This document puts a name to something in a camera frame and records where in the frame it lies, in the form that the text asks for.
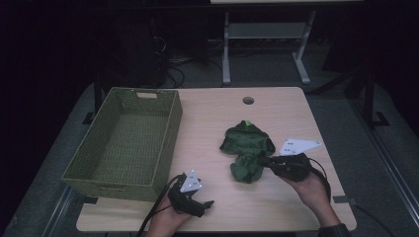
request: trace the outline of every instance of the black controller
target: black controller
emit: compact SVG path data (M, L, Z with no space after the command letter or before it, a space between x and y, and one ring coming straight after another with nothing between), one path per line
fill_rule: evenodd
M186 178L187 176L185 174L181 175L176 184L169 190L168 197L175 210L201 217L204 215L206 209L212 206L213 200L200 203L192 199L192 195L197 191L182 193L181 189Z
M330 184L327 181L327 177L325 177L326 173L324 173L323 170L323 175L320 171L314 169L310 164L310 160L312 159L308 158L304 153L293 156L273 157L267 157L264 153L261 153L259 155L258 163L263 167L271 168L276 176L283 177L294 182L301 182L307 178L310 172L313 173L322 181L324 188L326 189L327 196L330 200L331 190Z

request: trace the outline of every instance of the wooden table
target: wooden table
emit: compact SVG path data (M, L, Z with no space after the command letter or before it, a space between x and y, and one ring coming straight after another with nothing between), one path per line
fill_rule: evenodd
M170 179L194 169L203 188L196 201L215 200L202 218L194 217L180 231L304 231L319 227L296 192L271 170L253 184L234 181L229 165L235 156L219 150L225 132L248 119L267 132L277 151L286 138L322 141L314 117L299 88L234 88L179 90L184 110ZM253 105L245 105L252 97ZM344 196L325 145L305 153L321 163L332 196ZM85 203L77 221L80 231L137 231L153 203L99 198ZM356 220L347 203L332 206L349 229Z

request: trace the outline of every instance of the green plastic basket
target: green plastic basket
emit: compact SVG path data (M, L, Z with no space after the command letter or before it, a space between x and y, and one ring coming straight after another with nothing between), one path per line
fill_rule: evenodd
M62 180L89 197L155 201L182 117L174 90L113 88Z

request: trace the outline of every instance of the table leg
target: table leg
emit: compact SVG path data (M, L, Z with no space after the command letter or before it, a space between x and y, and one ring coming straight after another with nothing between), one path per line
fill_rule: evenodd
M307 45L308 37L310 36L311 27L315 17L315 11L311 11L307 22L305 24L304 31L301 37L301 45L297 52L293 52L293 62L295 63L296 69L298 70L299 77L303 84L308 85L310 84L310 79L308 78L308 74L305 71L304 64L302 63L302 54L304 53L305 46Z
M228 12L226 12L224 22L224 54L222 55L222 84L229 85L230 83L230 63L228 61Z

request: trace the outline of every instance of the hand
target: hand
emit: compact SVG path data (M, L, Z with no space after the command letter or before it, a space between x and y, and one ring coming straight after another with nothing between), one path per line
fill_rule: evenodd
M308 206L317 216L321 227L341 223L330 205L323 183L316 175L310 172L308 177L301 182L294 182L285 178L281 179L295 189L302 203Z
M170 204L170 199L166 195L156 211L170 206ZM148 228L147 237L170 237L190 218L190 214L178 213L172 206L165 208L154 214Z

